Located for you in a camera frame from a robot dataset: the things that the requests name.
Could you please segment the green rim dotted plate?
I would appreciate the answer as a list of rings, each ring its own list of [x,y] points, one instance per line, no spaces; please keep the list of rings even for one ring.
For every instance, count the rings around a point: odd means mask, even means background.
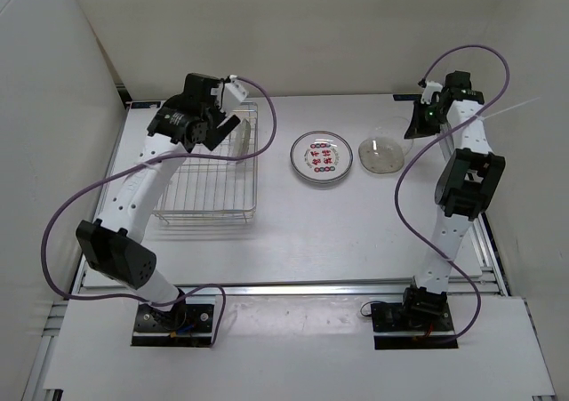
[[[292,144],[289,157],[301,179],[318,185],[343,180],[354,161],[350,145],[338,134],[328,131],[302,134]]]

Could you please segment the clear glass plate front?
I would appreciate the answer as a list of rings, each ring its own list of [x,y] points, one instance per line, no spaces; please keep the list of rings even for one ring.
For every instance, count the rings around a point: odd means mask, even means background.
[[[374,137],[364,140],[358,147],[362,166],[375,174],[395,173],[405,163],[403,148],[388,137]]]

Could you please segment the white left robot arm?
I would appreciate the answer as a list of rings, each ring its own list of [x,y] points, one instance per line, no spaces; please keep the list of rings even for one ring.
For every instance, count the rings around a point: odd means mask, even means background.
[[[214,150],[239,125],[233,112],[246,96],[235,76],[187,75],[183,91],[166,100],[148,125],[140,170],[124,179],[94,221],[76,229],[90,268],[151,303],[167,330],[183,326],[187,310],[176,301],[180,290],[157,270],[156,255],[141,243],[148,221],[185,154],[199,144]]]

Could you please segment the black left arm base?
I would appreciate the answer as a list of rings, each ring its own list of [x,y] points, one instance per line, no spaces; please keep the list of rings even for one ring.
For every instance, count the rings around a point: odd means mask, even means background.
[[[170,311],[138,306],[131,345],[156,348],[209,348],[216,340],[213,301],[176,304]]]

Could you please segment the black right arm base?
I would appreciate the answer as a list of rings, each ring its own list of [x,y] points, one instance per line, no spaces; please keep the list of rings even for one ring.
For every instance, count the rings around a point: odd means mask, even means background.
[[[372,320],[377,350],[457,349],[447,293],[431,293],[413,285],[399,302],[368,301],[359,310]]]

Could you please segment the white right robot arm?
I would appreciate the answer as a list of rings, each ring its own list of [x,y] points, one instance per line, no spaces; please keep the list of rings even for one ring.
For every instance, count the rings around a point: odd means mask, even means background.
[[[408,140],[448,133],[441,140],[446,166],[437,182],[434,200],[437,220],[423,268],[413,277],[413,290],[436,296],[447,292],[452,263],[472,221],[488,208],[505,169],[505,158],[493,153],[484,123],[473,117],[485,103],[472,89],[470,73],[454,71],[439,84],[428,81],[413,103],[413,116],[404,137]]]

